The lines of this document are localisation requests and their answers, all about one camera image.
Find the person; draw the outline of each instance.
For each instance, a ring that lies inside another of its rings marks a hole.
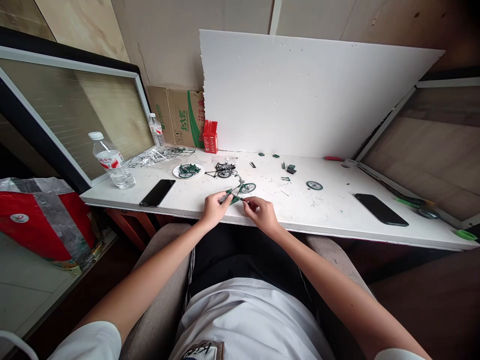
[[[208,196],[201,219],[111,290],[49,359],[118,359],[129,332],[192,250],[191,298],[170,359],[334,359],[304,277],[366,359],[431,359],[370,294],[285,230],[271,202],[243,199],[257,228],[219,224],[232,201],[230,195],[220,204],[225,194]]]

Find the smartphone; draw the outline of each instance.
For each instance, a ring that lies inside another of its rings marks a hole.
[[[158,207],[174,184],[175,180],[160,180],[143,200],[140,201],[139,205],[149,208]]]
[[[378,197],[368,194],[355,194],[355,197],[382,223],[403,227],[409,225],[395,211],[381,202]]]

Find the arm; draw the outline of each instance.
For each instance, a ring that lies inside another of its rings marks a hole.
[[[373,297],[281,227],[271,202],[247,197],[243,208],[257,227],[295,261],[351,332],[367,359],[374,359],[382,350],[398,348],[431,360],[412,335]]]
[[[182,261],[200,239],[224,217],[233,197],[230,195],[220,205],[218,199],[225,194],[226,192],[222,191],[208,196],[201,219],[123,279],[75,329],[96,321],[107,321],[116,326],[123,345],[130,330]]]

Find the water bottle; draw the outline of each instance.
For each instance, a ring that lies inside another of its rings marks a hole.
[[[148,120],[148,124],[150,125],[151,137],[153,138],[153,142],[155,146],[164,146],[165,145],[165,138],[164,138],[164,131],[162,130],[162,124],[158,122],[156,119],[156,115],[151,112],[149,115],[150,119]]]
[[[105,168],[113,183],[121,190],[133,188],[136,184],[135,178],[117,147],[106,141],[99,131],[90,132],[88,136],[93,140],[93,156]]]

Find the hand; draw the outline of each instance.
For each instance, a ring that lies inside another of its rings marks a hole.
[[[199,222],[207,225],[210,229],[213,229],[220,220],[222,220],[234,198],[234,196],[230,194],[220,205],[219,199],[226,194],[226,191],[221,191],[205,198],[205,207],[203,208],[203,215]]]
[[[275,215],[274,205],[260,197],[252,196],[243,199],[243,210],[255,225],[271,237],[276,231],[283,229]]]

